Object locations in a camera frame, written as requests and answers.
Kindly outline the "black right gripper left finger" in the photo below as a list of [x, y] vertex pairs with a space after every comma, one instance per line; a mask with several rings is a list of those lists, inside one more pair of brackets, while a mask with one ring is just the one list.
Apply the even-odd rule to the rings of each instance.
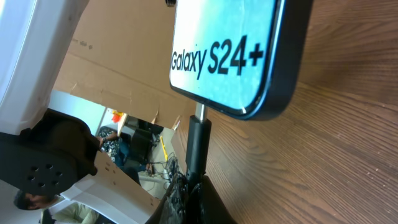
[[186, 204], [189, 193], [187, 178], [177, 173], [172, 179], [164, 197], [146, 224], [184, 224], [186, 223]]

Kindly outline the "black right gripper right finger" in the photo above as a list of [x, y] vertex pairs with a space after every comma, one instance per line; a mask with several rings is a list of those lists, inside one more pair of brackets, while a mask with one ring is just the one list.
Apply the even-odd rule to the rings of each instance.
[[186, 204], [186, 223], [237, 224], [206, 175], [189, 195]]

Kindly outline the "blue Samsung Galaxy smartphone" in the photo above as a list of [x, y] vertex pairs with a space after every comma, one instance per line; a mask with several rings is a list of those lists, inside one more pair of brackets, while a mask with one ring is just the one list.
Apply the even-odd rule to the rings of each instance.
[[295, 91], [312, 0], [178, 0], [169, 83], [240, 120], [270, 120]]

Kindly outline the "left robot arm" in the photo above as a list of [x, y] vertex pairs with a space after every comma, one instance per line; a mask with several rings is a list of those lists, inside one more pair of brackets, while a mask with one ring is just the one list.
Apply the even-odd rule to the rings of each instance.
[[80, 203], [113, 223], [158, 223], [160, 202], [100, 150], [80, 119], [49, 108], [86, 1], [1, 2], [1, 179], [60, 196], [42, 223]]

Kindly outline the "seated person in background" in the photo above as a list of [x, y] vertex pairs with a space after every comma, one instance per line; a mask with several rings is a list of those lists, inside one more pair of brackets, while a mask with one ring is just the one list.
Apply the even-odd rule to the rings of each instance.
[[96, 138], [99, 140], [100, 150], [107, 153], [111, 160], [139, 185], [139, 172], [146, 172], [148, 175], [154, 173], [153, 165], [139, 162], [138, 155], [131, 151], [129, 143], [119, 137], [114, 129], [103, 126]]

